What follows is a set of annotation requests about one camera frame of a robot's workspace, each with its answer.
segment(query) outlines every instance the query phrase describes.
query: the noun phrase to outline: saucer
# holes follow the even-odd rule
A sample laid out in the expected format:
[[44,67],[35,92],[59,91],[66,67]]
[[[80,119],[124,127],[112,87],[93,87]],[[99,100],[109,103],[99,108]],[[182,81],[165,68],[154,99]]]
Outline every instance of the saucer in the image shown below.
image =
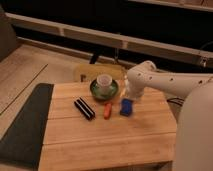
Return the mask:
[[100,89],[97,85],[97,81],[93,80],[92,83],[90,84],[90,91],[93,97],[97,100],[103,100],[103,101],[110,100],[118,92],[118,84],[115,80],[112,80],[112,84],[110,85],[110,88],[109,88],[109,93],[101,94]]

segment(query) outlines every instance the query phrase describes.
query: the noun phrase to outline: blue object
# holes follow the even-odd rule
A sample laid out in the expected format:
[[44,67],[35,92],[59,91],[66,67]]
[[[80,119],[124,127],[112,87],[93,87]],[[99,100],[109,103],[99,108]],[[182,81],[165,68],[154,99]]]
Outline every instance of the blue object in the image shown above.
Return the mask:
[[129,99],[122,99],[120,114],[123,116],[130,116],[132,114],[132,101]]

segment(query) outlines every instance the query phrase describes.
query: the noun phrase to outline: black cushion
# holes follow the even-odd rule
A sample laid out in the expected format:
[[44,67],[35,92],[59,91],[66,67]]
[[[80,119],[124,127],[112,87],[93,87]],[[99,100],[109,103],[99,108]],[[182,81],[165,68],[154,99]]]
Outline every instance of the black cushion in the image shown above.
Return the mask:
[[53,85],[38,84],[0,141],[0,161],[37,168]]

